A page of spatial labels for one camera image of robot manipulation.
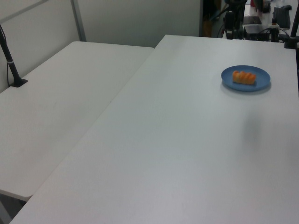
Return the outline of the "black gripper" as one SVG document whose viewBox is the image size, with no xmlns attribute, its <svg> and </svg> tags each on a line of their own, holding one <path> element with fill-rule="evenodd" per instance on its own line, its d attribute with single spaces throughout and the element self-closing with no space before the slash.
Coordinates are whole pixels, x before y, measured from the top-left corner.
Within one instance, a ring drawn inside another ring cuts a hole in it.
<svg viewBox="0 0 299 224">
<path fill-rule="evenodd" d="M 239 30 L 243 22 L 243 11 L 227 11 L 225 14 L 225 30 L 227 39 L 242 39 L 242 30 Z"/>
</svg>

